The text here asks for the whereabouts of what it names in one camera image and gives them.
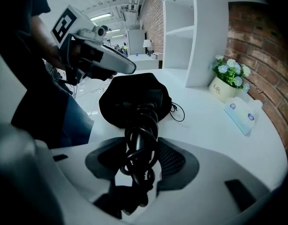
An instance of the dark shirt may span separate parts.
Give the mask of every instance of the dark shirt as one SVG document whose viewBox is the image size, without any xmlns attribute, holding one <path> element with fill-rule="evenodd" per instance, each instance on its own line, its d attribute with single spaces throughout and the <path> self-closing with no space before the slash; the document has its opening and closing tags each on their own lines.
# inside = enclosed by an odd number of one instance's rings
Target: dark shirt
<svg viewBox="0 0 288 225">
<path fill-rule="evenodd" d="M 3 0 L 0 4 L 0 54 L 27 92 L 12 124 L 49 148 L 59 146 L 69 94 L 53 81 L 30 35 L 30 19 L 50 11 L 47 0 Z"/>
</svg>

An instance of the red brick wall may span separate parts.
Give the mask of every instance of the red brick wall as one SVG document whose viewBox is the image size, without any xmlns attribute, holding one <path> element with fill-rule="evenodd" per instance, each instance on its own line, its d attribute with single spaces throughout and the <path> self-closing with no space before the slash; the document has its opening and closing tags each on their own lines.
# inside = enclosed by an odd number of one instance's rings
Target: red brick wall
<svg viewBox="0 0 288 225">
<path fill-rule="evenodd" d="M 146 0 L 141 10 L 141 20 L 144 30 L 147 32 L 147 39 L 152 41 L 152 48 L 155 52 L 162 53 L 164 43 L 163 2 Z"/>
<path fill-rule="evenodd" d="M 225 56 L 251 68 L 249 94 L 263 102 L 288 157 L 288 47 L 268 5 L 229 3 Z"/>
</svg>

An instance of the desk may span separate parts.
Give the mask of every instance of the desk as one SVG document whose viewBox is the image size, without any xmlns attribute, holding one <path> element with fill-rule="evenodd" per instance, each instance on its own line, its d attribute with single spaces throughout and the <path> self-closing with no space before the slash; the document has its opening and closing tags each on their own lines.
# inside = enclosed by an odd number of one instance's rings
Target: desk
<svg viewBox="0 0 288 225">
<path fill-rule="evenodd" d="M 174 79 L 176 69 L 136 71 L 136 74 L 145 72 L 153 73 L 167 87 L 172 101 L 179 104 L 186 113 L 181 123 L 174 121 L 169 114 L 161 120 L 158 123 L 159 137 L 225 154 L 270 190 L 282 183 L 288 171 L 285 150 L 278 132 L 263 110 L 256 117 L 251 134 L 244 136 L 223 110 L 224 104 L 207 88 L 183 88 Z M 99 98 L 109 83 L 87 79 L 84 85 L 78 86 L 76 101 L 86 112 L 92 112 L 91 119 L 94 120 L 89 142 L 124 136 L 124 129 L 109 124 L 99 111 Z M 100 90 L 89 92 L 99 87 Z"/>
<path fill-rule="evenodd" d="M 158 69 L 159 61 L 161 61 L 161 60 L 157 60 L 152 57 L 149 57 L 146 54 L 139 54 L 138 56 L 130 55 L 128 56 L 128 59 L 133 61 L 136 64 L 137 71 L 148 70 L 148 69 Z"/>
</svg>

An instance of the white bookshelf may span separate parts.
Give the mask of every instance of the white bookshelf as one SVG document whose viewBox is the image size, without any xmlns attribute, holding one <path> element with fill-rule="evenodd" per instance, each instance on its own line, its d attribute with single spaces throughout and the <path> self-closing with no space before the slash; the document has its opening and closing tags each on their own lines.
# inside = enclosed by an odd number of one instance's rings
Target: white bookshelf
<svg viewBox="0 0 288 225">
<path fill-rule="evenodd" d="M 163 68 L 183 86 L 207 86 L 214 56 L 224 54 L 227 0 L 163 0 Z"/>
</svg>

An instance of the flower pot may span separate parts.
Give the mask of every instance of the flower pot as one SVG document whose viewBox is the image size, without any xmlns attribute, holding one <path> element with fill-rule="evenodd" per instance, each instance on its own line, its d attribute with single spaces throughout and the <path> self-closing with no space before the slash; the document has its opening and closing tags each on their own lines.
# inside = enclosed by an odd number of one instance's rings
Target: flower pot
<svg viewBox="0 0 288 225">
<path fill-rule="evenodd" d="M 225 103 L 227 99 L 233 98 L 236 95 L 237 89 L 228 85 L 218 77 L 215 77 L 209 86 L 210 92 L 218 98 L 221 102 Z"/>
</svg>

